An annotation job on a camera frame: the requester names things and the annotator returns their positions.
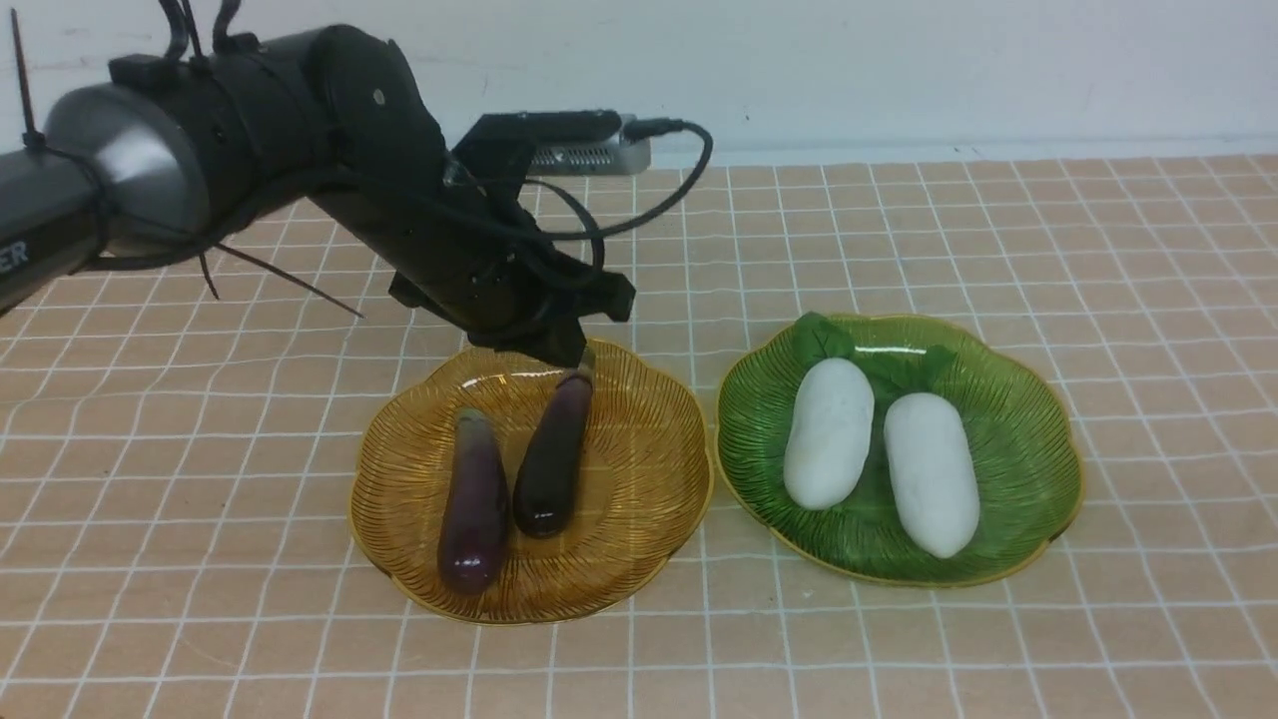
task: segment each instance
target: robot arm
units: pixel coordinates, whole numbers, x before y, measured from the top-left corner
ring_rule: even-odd
[[[0,310],[66,273],[202,257],[305,197],[395,268],[403,304],[477,345],[569,368],[581,317],[630,317],[635,287],[602,268],[603,238],[672,207],[709,161],[704,129],[613,111],[486,115],[450,149],[394,42],[343,24],[231,36],[239,1],[224,0],[204,56],[189,3],[160,4],[165,55],[111,60],[110,82],[64,95],[43,132],[19,72],[28,132],[0,155]],[[585,230],[547,232],[519,204],[529,175],[635,174],[652,137],[681,130],[702,137],[700,161],[639,217],[601,229],[561,193]],[[557,250],[564,240],[590,240],[593,261]]]

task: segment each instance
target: white wall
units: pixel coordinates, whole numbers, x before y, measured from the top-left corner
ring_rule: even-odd
[[[14,1],[41,110],[165,43],[153,0]],[[721,161],[1278,147],[1275,0],[244,0],[234,29],[334,22],[395,38],[450,137],[608,106],[700,121]],[[8,59],[0,91],[15,147]]]

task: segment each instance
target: purple eggplant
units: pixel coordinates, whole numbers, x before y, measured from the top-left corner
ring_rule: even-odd
[[[455,432],[437,562],[450,590],[478,595],[497,581],[506,562],[510,494],[488,418],[465,407],[458,412]]]
[[[555,387],[515,478],[515,526],[533,539],[562,533],[576,510],[578,474],[594,397],[594,351]]]

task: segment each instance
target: green plate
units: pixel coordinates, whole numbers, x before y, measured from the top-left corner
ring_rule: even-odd
[[[828,355],[865,372],[875,418],[856,489],[841,504],[810,512],[791,502],[782,464],[799,383]],[[883,416],[909,392],[933,392],[958,410],[976,469],[980,524],[950,559],[910,540],[892,498]],[[1052,388],[966,329],[932,317],[804,314],[728,372],[716,444],[728,489],[755,520],[808,559],[875,584],[1001,580],[1036,559],[1082,507],[1081,461]]]

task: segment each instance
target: yellow plate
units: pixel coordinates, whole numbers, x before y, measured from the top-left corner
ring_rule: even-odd
[[[382,409],[364,434],[350,526],[369,562],[415,603],[475,624],[562,622],[627,599],[688,541],[713,492],[705,419],[693,393],[630,350],[590,340],[596,393],[578,513],[532,540],[511,524],[510,558],[478,598],[450,593],[436,567],[449,498],[454,412],[487,414],[507,484],[562,370],[470,347]]]

